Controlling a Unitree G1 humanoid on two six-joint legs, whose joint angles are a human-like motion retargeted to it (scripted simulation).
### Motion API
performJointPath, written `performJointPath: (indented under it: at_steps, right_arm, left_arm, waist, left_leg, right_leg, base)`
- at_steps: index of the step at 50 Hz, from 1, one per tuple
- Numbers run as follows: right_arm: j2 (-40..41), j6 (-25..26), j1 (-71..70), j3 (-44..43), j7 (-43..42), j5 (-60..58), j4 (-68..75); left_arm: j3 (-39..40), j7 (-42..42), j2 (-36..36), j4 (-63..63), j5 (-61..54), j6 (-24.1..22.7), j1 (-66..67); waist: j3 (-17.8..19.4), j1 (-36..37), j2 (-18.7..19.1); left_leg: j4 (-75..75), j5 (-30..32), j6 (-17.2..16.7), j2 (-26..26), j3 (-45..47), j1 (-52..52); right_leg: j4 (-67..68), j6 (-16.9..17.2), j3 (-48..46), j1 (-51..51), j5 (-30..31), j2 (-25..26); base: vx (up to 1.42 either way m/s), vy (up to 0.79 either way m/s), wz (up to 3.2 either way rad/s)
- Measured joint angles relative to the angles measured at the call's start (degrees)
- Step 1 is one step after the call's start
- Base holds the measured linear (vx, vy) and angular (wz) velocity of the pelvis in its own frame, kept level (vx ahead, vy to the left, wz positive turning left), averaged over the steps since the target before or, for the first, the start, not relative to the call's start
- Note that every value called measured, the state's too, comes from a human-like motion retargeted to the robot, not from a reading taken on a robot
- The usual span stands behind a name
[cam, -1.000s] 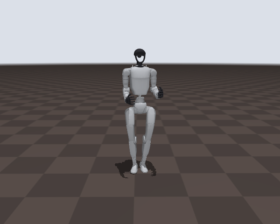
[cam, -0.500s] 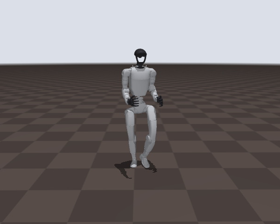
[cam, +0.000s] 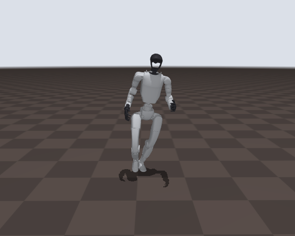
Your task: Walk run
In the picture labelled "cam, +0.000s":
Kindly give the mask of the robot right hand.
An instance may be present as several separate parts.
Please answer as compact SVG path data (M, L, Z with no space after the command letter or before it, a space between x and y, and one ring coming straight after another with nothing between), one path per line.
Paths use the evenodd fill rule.
M127 120L127 121L129 121L130 120L130 117L129 116L131 116L131 115L129 115L128 114L128 111L130 111L130 105L129 104L126 104L126 106L124 107L124 115L125 115L125 119Z

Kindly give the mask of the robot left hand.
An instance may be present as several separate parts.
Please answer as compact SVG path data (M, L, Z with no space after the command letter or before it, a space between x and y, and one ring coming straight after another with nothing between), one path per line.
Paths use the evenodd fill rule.
M171 112L175 112L175 110L176 110L176 104L175 104L175 101L174 100L172 100L173 101L173 103L171 103Z

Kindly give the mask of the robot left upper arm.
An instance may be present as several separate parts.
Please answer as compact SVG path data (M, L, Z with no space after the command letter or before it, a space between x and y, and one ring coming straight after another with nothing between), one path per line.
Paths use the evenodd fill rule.
M164 76L164 84L165 84L165 92L166 92L166 96L165 96L165 100L166 102L169 99L172 99L171 93L172 93L172 86L171 86L171 79L167 76Z

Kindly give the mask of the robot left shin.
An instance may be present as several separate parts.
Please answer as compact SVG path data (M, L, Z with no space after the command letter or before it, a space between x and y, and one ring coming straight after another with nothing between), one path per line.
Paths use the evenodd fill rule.
M146 148L145 145L144 145L144 148L143 148L143 151L142 151L142 156L141 156L141 159L140 159L140 163L144 163L145 160L149 157L149 155L151 154L152 152L152 149L153 147L150 147L150 148Z

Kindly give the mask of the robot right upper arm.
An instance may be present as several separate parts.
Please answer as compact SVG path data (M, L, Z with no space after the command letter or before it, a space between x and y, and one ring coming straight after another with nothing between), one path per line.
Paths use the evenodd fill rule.
M137 86L139 84L139 82L143 79L144 76L144 72L136 72L132 81L132 88L130 91L130 94L132 95L136 95L137 93Z

